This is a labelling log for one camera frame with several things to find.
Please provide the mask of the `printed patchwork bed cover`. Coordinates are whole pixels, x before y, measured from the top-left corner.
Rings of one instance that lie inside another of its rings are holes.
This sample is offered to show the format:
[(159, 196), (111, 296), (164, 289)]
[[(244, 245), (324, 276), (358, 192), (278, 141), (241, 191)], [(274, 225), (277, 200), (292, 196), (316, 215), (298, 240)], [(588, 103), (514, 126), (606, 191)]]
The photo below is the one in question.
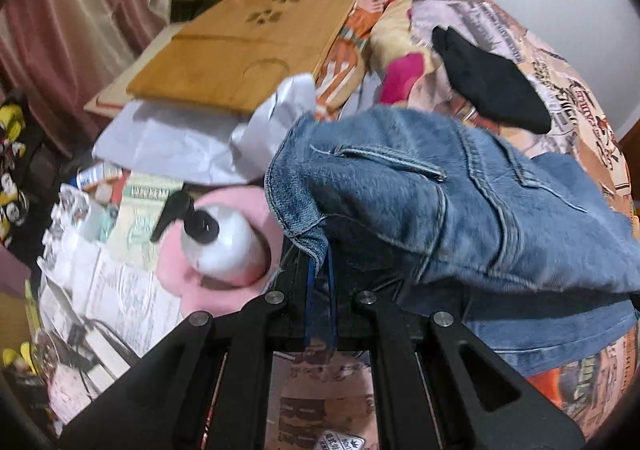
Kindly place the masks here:
[(459, 319), (586, 438), (637, 373), (639, 233), (612, 130), (568, 63), (491, 0), (412, 0), (395, 104), (301, 118), (265, 178), (314, 311), (368, 290)]

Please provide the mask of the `striped pink gold curtain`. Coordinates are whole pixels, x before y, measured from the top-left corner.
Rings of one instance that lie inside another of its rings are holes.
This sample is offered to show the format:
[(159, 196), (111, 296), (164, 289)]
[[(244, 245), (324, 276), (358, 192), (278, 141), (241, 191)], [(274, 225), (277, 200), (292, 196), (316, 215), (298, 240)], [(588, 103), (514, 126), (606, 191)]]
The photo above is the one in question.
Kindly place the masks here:
[(1, 88), (24, 90), (58, 150), (102, 129), (86, 103), (124, 72), (169, 21), (170, 0), (5, 0)]

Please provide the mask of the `black folded garment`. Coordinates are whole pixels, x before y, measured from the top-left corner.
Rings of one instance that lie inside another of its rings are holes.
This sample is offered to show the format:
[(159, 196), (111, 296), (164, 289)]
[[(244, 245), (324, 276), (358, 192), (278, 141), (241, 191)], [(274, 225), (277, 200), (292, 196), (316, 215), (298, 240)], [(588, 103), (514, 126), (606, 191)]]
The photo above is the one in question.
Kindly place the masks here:
[(483, 118), (536, 135), (550, 132), (546, 105), (513, 61), (480, 49), (454, 28), (436, 26), (432, 44), (450, 86)]

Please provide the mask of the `white crumpled cloth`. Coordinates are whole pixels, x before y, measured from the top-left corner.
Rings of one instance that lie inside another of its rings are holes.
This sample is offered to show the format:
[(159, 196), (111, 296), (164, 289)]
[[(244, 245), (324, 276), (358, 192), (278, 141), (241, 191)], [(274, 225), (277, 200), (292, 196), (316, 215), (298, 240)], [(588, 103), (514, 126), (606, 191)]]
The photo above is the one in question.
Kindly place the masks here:
[(288, 131), (315, 107), (309, 74), (287, 78), (249, 118), (202, 106), (134, 100), (106, 126), (92, 156), (188, 184), (248, 184), (264, 176)]

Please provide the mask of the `white pump bottle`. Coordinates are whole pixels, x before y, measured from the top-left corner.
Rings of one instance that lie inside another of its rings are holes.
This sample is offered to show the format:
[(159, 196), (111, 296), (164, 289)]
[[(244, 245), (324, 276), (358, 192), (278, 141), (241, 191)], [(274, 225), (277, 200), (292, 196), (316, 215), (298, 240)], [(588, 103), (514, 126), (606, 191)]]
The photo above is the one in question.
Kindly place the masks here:
[(202, 277), (238, 288), (262, 277), (270, 257), (265, 243), (239, 210), (226, 204), (196, 206), (189, 193), (172, 192), (151, 233), (160, 242), (165, 230), (182, 222), (179, 248)]

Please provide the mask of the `pink round cushion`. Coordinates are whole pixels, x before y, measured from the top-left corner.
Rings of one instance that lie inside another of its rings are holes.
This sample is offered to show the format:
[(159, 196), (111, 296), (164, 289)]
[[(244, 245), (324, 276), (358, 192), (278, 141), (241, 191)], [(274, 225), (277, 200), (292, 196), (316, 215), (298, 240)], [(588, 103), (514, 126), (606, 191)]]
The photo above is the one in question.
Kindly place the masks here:
[(281, 259), (283, 233), (257, 186), (218, 189), (199, 199), (171, 193), (151, 234), (155, 274), (180, 300), (183, 317), (233, 314), (265, 291)]

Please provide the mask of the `wooden lap desk board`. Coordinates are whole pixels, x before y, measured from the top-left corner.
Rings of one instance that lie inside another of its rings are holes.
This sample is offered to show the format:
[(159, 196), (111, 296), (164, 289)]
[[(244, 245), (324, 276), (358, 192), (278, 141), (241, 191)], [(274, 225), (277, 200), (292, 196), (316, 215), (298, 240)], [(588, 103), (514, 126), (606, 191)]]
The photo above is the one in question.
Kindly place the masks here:
[(168, 25), (85, 107), (114, 118), (134, 99), (255, 111), (290, 76), (318, 77), (354, 0), (222, 0)]

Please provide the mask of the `blue denim jeans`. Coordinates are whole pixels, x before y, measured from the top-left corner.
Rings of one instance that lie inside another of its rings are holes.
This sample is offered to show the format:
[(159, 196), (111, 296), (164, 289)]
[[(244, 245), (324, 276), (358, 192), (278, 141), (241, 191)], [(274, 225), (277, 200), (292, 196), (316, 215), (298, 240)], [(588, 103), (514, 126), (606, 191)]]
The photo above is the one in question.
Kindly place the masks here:
[(446, 310), (514, 369), (593, 356), (637, 323), (639, 244), (574, 158), (375, 106), (301, 118), (265, 176), (284, 234), (337, 280)]

